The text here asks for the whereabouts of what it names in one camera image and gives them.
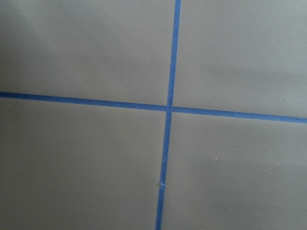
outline floor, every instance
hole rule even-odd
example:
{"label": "floor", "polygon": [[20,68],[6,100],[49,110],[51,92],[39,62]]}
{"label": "floor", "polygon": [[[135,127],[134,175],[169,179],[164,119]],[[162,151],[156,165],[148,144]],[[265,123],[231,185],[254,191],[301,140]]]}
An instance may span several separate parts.
{"label": "floor", "polygon": [[306,15],[1,1],[0,229],[305,230]]}

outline horizontal blue line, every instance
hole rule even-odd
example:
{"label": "horizontal blue line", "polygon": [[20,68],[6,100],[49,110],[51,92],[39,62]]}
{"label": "horizontal blue line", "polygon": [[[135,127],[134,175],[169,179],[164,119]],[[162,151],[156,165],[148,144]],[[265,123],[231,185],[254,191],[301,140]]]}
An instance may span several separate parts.
{"label": "horizontal blue line", "polygon": [[295,123],[307,124],[307,118],[292,117],[292,116],[252,114],[252,113],[243,113],[243,112],[231,112],[231,111],[212,110],[212,109],[197,109],[197,108],[186,108],[186,107],[176,107],[176,106],[173,107],[172,111],[175,113],[185,113],[185,114],[227,116],[227,117],[237,117],[237,118],[246,118],[246,119],[295,122]]}
{"label": "horizontal blue line", "polygon": [[155,111],[165,111],[166,110],[165,105],[101,101],[101,100],[92,100],[92,99],[56,97],[56,96],[45,96],[45,95],[15,93],[15,92],[0,92],[0,97],[35,100],[35,101],[46,101],[46,102],[60,102],[60,103],[70,103],[70,104],[109,106],[109,107],[118,107],[118,108],[144,109],[144,110],[155,110]]}

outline blue tape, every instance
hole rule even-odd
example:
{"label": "blue tape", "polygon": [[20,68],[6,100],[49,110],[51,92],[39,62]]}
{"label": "blue tape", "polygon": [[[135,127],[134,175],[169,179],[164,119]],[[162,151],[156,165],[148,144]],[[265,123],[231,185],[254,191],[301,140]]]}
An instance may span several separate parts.
{"label": "blue tape", "polygon": [[169,139],[170,139],[171,121],[172,121],[172,104],[173,104],[173,98],[174,98],[174,85],[175,85],[175,75],[176,75],[180,4],[181,4],[181,0],[175,1],[171,63],[170,63],[170,70],[169,70],[163,153],[162,153],[162,163],[161,163],[161,172],[160,172],[160,188],[159,188],[157,217],[156,217],[156,226],[155,226],[156,230],[160,230],[161,225],[162,225]]}
{"label": "blue tape", "polygon": [[237,117],[237,118],[246,118],[246,119],[295,122],[295,123],[307,124],[307,118],[292,117],[292,116],[252,114],[252,113],[243,113],[243,112],[231,112],[231,111],[211,110],[211,109],[196,109],[196,108],[185,108],[185,107],[176,107],[176,106],[173,107],[172,111],[175,113],[185,113],[185,114],[227,116],[227,117]]}
{"label": "blue tape", "polygon": [[35,100],[35,101],[46,101],[46,102],[60,102],[60,103],[70,103],[70,104],[109,106],[109,107],[118,107],[118,108],[144,109],[144,110],[155,110],[155,111],[165,111],[166,110],[165,105],[140,104],[140,103],[129,103],[129,102],[112,102],[112,101],[101,101],[101,100],[81,99],[81,98],[71,98],[71,97],[45,96],[45,95],[35,95],[35,94],[26,94],[26,93],[14,93],[14,92],[0,92],[0,97]]}

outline vertical blue line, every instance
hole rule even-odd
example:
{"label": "vertical blue line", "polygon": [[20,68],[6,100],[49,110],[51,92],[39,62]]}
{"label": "vertical blue line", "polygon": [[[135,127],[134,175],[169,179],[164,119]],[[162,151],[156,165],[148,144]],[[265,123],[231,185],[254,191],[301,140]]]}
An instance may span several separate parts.
{"label": "vertical blue line", "polygon": [[180,3],[181,3],[181,0],[175,0],[173,41],[172,41],[172,53],[171,53],[171,63],[170,63],[170,71],[169,71],[167,104],[166,104],[163,153],[162,153],[161,174],[160,174],[160,188],[159,188],[157,218],[156,218],[156,226],[155,226],[156,230],[160,230],[161,224],[162,224],[167,159],[168,159],[170,132],[171,132],[172,104],[173,104],[173,97],[174,97],[174,85],[175,85],[175,75],[176,75]]}

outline blue line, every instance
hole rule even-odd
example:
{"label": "blue line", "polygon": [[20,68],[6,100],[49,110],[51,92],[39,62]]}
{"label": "blue line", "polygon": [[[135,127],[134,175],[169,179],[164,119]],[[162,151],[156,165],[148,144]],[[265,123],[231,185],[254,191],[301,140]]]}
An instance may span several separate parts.
{"label": "blue line", "polygon": [[168,93],[167,93],[167,104],[166,104],[166,115],[165,115],[165,129],[164,129],[164,140],[163,140],[163,153],[162,153],[161,174],[160,174],[160,188],[159,188],[157,218],[156,218],[156,226],[155,226],[156,230],[160,230],[161,225],[162,225],[168,149],[169,149],[169,139],[170,139],[170,132],[171,132],[171,121],[172,121],[172,104],[173,104],[173,98],[174,98],[174,85],[175,85],[175,75],[176,75],[180,4],[181,4],[181,0],[175,1],[172,53],[171,53],[171,63],[170,63],[170,70],[169,70],[169,82],[168,82]]}
{"label": "blue line", "polygon": [[185,107],[176,107],[176,106],[173,107],[173,112],[185,113],[185,114],[211,115],[211,116],[227,116],[227,117],[258,119],[258,120],[268,120],[268,121],[295,122],[295,123],[307,124],[307,118],[300,118],[300,117],[293,117],[293,116],[252,114],[252,113],[243,113],[243,112],[231,112],[231,111],[211,110],[211,109],[196,109],[196,108],[185,108]]}
{"label": "blue line", "polygon": [[35,101],[46,101],[46,102],[109,106],[109,107],[118,107],[118,108],[144,109],[144,110],[155,110],[155,111],[165,111],[166,110],[165,105],[140,104],[140,103],[128,103],[128,102],[112,102],[112,101],[101,101],[101,100],[81,99],[81,98],[72,98],[72,97],[45,96],[45,95],[15,93],[15,92],[0,92],[0,97],[35,100]]}

